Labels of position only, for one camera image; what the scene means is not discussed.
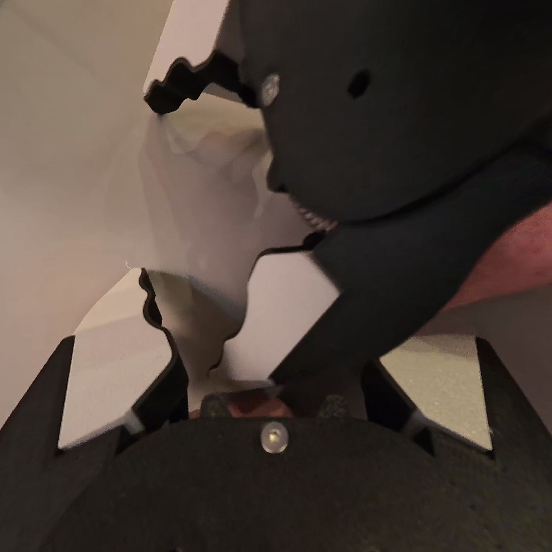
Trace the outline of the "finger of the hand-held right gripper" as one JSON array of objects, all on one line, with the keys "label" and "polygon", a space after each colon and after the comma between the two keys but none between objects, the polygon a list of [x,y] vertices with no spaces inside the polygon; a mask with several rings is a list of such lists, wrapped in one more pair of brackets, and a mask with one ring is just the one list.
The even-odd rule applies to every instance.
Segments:
[{"label": "finger of the hand-held right gripper", "polygon": [[257,109],[241,70],[245,58],[239,1],[173,1],[143,85],[157,115],[207,93]]},{"label": "finger of the hand-held right gripper", "polygon": [[313,252],[325,236],[314,231],[299,246],[261,252],[247,280],[244,320],[224,340],[210,383],[222,389],[278,385],[277,369],[341,295]]}]

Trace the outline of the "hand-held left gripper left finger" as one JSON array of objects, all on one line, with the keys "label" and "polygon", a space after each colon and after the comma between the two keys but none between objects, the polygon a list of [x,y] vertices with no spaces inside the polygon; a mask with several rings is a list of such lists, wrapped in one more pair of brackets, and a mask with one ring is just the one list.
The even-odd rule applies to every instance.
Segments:
[{"label": "hand-held left gripper left finger", "polygon": [[188,416],[188,374],[162,322],[144,268],[129,270],[88,311],[73,335],[60,450],[116,428],[133,436]]}]

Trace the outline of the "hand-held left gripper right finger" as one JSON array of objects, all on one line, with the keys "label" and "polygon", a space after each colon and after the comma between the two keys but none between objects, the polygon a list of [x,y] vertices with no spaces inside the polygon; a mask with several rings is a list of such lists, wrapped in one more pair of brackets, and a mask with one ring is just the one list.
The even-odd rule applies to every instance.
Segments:
[{"label": "hand-held left gripper right finger", "polygon": [[412,337],[364,367],[362,391],[371,422],[412,438],[438,430],[492,451],[473,336]]}]

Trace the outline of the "person's right hand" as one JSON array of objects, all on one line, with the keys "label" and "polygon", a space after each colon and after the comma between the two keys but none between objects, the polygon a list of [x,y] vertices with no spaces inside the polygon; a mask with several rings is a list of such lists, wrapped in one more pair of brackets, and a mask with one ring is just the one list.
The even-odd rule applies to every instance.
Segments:
[{"label": "person's right hand", "polygon": [[505,232],[442,311],[551,284],[551,203]]}]

